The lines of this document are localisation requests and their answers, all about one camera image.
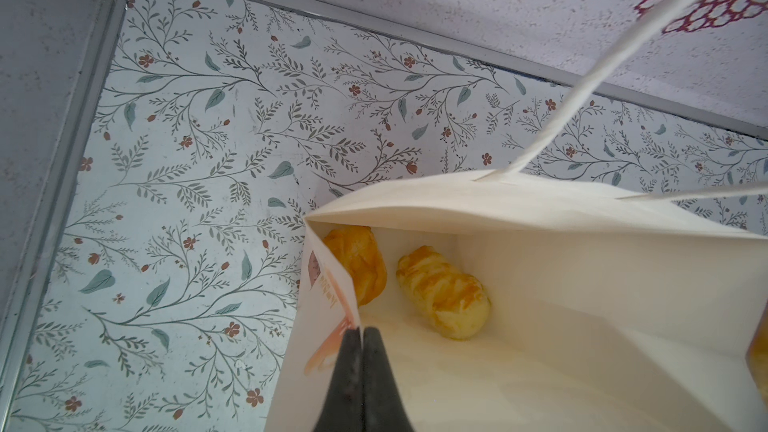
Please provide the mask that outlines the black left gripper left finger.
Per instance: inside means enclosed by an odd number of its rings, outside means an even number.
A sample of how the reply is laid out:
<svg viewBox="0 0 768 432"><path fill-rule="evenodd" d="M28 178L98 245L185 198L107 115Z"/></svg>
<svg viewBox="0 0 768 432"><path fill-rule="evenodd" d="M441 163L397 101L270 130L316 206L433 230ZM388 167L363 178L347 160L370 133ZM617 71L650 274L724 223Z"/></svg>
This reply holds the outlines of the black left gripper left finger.
<svg viewBox="0 0 768 432"><path fill-rule="evenodd" d="M314 427L315 432L363 430L362 352L360 330L347 330Z"/></svg>

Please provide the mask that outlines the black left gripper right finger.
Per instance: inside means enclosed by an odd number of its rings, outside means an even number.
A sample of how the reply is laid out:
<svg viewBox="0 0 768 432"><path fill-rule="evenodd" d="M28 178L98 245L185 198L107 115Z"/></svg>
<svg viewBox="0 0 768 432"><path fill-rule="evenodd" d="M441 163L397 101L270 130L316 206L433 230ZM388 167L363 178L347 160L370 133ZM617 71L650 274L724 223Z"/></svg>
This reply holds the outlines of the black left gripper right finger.
<svg viewBox="0 0 768 432"><path fill-rule="evenodd" d="M362 346L363 430L413 432L380 331L367 327Z"/></svg>

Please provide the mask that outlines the pale yellow fake bread stick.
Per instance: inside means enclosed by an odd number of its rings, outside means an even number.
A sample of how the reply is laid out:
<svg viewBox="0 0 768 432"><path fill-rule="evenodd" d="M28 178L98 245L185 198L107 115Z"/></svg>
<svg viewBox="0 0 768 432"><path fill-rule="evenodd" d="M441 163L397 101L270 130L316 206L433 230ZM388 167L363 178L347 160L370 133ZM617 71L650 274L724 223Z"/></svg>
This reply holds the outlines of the pale yellow fake bread stick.
<svg viewBox="0 0 768 432"><path fill-rule="evenodd" d="M401 257L396 277L403 294L443 337L468 340L490 317L484 285L430 246Z"/></svg>

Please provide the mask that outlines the printed paper bakery bag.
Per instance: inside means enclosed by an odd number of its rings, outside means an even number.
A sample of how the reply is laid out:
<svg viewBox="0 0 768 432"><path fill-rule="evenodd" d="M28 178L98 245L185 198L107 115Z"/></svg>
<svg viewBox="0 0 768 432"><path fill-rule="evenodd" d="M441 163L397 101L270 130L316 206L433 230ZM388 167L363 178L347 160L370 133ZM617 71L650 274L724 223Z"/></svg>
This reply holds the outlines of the printed paper bakery bag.
<svg viewBox="0 0 768 432"><path fill-rule="evenodd" d="M384 181L308 214L296 318L266 419L313 431L347 330L377 328L417 431L763 431L747 352L767 302L764 236L702 218L680 193L529 175L595 89L697 0L662 0L571 89L509 166ZM388 280L358 306L323 243L370 227ZM403 294L430 246L486 288L468 340Z"/></svg>

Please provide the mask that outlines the small pale fake bread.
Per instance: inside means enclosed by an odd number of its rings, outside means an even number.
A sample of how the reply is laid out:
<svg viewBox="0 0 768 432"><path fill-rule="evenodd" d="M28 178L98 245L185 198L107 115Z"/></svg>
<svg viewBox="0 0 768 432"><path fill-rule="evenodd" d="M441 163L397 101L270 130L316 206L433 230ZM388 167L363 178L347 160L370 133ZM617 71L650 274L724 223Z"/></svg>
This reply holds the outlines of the small pale fake bread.
<svg viewBox="0 0 768 432"><path fill-rule="evenodd" d="M388 272L370 227L334 229L323 243L351 277L358 306L372 302L384 291Z"/></svg>

